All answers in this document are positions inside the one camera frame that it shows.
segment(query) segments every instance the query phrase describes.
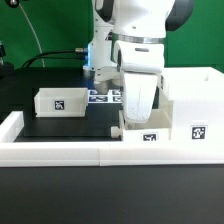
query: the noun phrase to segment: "white container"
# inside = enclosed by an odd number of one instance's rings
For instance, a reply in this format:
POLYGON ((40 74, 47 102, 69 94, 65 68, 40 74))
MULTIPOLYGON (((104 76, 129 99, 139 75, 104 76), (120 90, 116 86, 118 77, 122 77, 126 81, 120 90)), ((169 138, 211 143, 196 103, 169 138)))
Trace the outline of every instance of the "white container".
POLYGON ((146 124, 125 125, 112 136, 125 142, 223 142, 224 74, 213 68, 165 68, 158 76, 159 108, 146 124))
POLYGON ((87 88, 40 88, 34 97, 37 117, 84 117, 87 88))

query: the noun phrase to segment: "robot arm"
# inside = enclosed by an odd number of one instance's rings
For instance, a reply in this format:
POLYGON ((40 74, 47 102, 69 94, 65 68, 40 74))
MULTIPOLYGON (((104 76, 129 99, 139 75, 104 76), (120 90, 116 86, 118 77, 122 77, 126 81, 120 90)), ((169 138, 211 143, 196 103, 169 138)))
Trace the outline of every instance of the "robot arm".
POLYGON ((157 74, 164 68, 166 30, 186 22, 193 0, 98 0, 95 8, 105 22, 114 25, 112 56, 123 79, 124 118, 146 123, 157 74))

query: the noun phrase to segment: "green background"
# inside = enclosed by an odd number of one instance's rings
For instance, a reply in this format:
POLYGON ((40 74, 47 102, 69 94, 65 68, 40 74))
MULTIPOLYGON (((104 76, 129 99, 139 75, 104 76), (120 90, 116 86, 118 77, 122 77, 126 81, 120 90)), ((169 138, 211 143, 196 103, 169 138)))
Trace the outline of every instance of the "green background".
MULTIPOLYGON (((91 41, 91 0, 21 1, 40 40, 43 51, 86 47, 91 41)), ((166 66, 212 66, 224 72, 224 1, 195 0, 188 22, 167 34, 166 66)), ((19 68, 39 53, 34 36, 20 8, 0 2, 0 40, 6 61, 19 68)), ((75 60, 46 60, 46 66, 82 66, 75 60)))

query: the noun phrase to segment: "black cable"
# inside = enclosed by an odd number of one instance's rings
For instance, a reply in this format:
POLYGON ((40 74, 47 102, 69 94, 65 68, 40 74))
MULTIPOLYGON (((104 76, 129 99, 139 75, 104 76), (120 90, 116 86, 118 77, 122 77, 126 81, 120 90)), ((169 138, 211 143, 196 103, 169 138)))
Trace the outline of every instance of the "black cable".
MULTIPOLYGON (((75 50, 63 50, 63 51, 48 51, 48 52, 44 52, 42 54, 38 54, 35 57, 27 60, 23 65, 22 68, 28 68, 30 67, 33 62, 35 62, 36 60, 42 59, 42 58, 47 58, 45 56, 47 55, 56 55, 56 54, 69 54, 69 53, 75 53, 75 50)), ((53 57, 48 57, 49 59, 63 59, 63 58, 53 58, 53 57)), ((67 58, 67 59, 78 59, 78 60, 85 60, 85 57, 74 57, 74 58, 67 58)))

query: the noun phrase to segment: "white block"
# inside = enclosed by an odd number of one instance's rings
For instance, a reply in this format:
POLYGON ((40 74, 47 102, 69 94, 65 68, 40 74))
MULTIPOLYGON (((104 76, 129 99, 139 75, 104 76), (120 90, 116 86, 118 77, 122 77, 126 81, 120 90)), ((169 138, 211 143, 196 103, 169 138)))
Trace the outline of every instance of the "white block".
POLYGON ((87 88, 40 88, 34 98, 37 117, 83 117, 87 88))

